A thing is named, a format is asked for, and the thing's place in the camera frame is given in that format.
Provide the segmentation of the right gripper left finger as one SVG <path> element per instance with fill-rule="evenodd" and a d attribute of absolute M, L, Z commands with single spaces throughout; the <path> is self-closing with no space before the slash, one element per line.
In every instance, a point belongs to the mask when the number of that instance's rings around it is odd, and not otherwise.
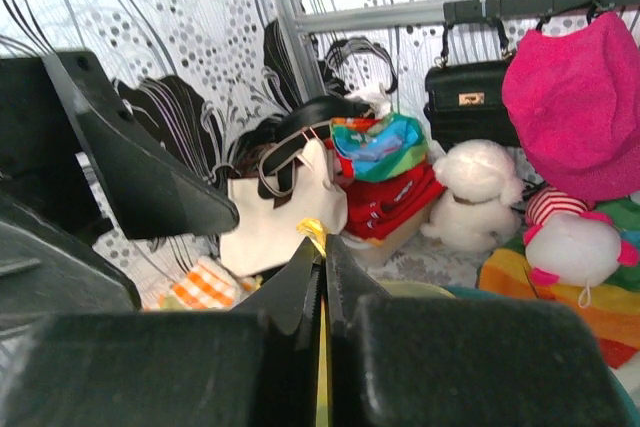
<path fill-rule="evenodd" d="M 229 311 L 47 316 L 1 379 L 5 426 L 311 426 L 320 254 Z"/>

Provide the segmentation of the yellow trash bag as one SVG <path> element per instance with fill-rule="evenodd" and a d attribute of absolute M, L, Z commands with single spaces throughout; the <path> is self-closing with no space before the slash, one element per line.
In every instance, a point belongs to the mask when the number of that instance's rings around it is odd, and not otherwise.
<path fill-rule="evenodd" d="M 326 258 L 326 243 L 329 233 L 326 226 L 318 219 L 305 218 L 297 225 L 297 231 L 308 237 L 319 250 L 323 259 Z M 414 281 L 390 281 L 383 280 L 382 287 L 392 296 L 419 297 L 419 298 L 454 298 L 454 295 L 443 287 Z M 329 420 L 329 389 L 328 389 L 328 360 L 326 327 L 326 306 L 321 302 L 320 337 L 319 337 L 319 361 L 318 361 L 318 386 L 316 402 L 316 420 L 318 427 L 328 427 Z"/>

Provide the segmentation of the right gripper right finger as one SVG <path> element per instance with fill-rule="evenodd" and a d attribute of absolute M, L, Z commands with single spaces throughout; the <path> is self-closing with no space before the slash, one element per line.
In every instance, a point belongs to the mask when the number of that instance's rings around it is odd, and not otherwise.
<path fill-rule="evenodd" d="M 393 296 L 326 242 L 333 426 L 631 426 L 635 407 L 569 308 L 456 288 Z"/>

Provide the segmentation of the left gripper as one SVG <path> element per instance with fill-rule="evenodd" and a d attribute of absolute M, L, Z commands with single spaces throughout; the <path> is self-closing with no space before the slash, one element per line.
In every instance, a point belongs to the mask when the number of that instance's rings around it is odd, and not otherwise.
<path fill-rule="evenodd" d="M 81 148 L 129 239 L 220 234 L 239 223 L 231 200 L 137 122 L 95 56 L 3 58 L 1 191 L 27 206 L 1 195 L 3 315 L 141 309 L 134 283 L 82 242 L 113 224 L 78 162 Z"/>

